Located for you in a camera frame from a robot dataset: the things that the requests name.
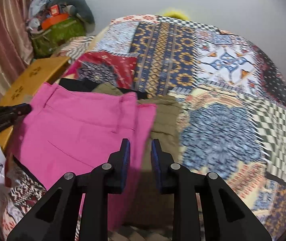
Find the pink pants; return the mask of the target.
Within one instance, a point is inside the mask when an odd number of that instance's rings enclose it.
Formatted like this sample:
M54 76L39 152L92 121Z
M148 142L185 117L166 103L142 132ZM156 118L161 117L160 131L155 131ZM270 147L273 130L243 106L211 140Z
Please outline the pink pants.
M119 228L134 199L157 106L138 103L132 92L114 96L44 83L32 98L31 107L14 130L8 152L45 188L67 172L89 173L106 163L123 139L130 141L125 190L108 199L108 228Z

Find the wooden lap desk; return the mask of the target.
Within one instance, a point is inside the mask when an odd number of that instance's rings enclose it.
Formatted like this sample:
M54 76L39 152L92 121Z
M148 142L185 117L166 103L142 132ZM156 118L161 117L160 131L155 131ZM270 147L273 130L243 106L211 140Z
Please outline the wooden lap desk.
M53 84L67 70L69 57L37 59L14 81L0 107L28 103L43 83Z

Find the black folded garment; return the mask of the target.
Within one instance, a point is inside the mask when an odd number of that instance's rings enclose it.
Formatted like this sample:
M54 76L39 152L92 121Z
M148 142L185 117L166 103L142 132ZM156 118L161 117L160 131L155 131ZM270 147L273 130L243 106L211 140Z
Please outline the black folded garment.
M146 100L148 98L148 94L146 92L134 91L132 89L117 88L108 82L99 84L88 79L78 81L68 78L62 78L59 81L59 85L69 91L97 92L118 96L121 94L134 92L136 93L138 100Z

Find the striped pink beige curtain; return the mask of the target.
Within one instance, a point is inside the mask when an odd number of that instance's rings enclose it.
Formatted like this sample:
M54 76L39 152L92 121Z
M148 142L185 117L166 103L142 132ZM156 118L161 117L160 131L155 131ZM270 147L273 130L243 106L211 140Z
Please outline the striped pink beige curtain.
M32 0L0 0L0 99L33 59L25 29Z

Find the green storage bag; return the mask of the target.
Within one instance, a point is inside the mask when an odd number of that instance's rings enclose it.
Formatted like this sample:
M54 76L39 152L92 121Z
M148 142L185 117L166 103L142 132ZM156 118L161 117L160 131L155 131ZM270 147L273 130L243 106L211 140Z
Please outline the green storage bag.
M34 49L34 58L48 58L61 45L74 37L86 34L85 26L78 18L68 18L38 34L30 33L31 43Z

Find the olive green folded pants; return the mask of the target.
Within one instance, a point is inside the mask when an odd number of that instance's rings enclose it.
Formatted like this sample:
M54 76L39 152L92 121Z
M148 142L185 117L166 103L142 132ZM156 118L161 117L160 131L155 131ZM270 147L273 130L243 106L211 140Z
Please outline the olive green folded pants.
M177 118L180 104L173 96L141 99L138 104L155 104L156 115L138 170L137 188L130 191L134 197L125 215L117 223L109 224L111 230L118 229L122 224L163 227L173 222L173 181L168 169L178 160Z

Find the orange box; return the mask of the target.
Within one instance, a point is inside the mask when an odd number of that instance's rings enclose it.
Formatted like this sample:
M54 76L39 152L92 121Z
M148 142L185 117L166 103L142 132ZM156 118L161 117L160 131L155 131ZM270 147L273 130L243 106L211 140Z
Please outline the orange box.
M45 19L44 21L42 21L41 27L43 30L46 30L50 28L52 25L58 24L64 20L67 20L68 18L69 18L68 14L59 14L59 15L51 16Z

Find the patchwork patterned bedspread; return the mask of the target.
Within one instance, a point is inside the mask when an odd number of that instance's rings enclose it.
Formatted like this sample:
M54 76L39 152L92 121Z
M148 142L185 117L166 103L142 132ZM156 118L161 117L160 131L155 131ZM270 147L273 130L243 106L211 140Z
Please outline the patchwork patterned bedspread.
M156 15L114 20L71 58L62 78L173 96L177 162L218 173L273 240L286 233L286 84L264 52L214 26ZM48 188L19 160L5 172L10 231ZM170 240L170 225L124 224L110 240Z

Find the grey neck pillow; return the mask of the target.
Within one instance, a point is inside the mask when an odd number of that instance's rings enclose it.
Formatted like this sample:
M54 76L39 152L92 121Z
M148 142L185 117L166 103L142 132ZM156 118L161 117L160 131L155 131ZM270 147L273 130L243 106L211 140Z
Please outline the grey neck pillow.
M47 9L58 7L58 12L77 17L83 22L94 24L95 19L92 11L85 0L51 0L47 3Z

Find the yellow round object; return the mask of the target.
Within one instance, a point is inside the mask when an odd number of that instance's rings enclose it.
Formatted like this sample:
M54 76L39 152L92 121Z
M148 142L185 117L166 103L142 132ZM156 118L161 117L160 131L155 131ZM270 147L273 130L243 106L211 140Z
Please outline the yellow round object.
M190 20L190 18L183 11L174 8L166 9L161 15L164 17L175 18L178 20Z

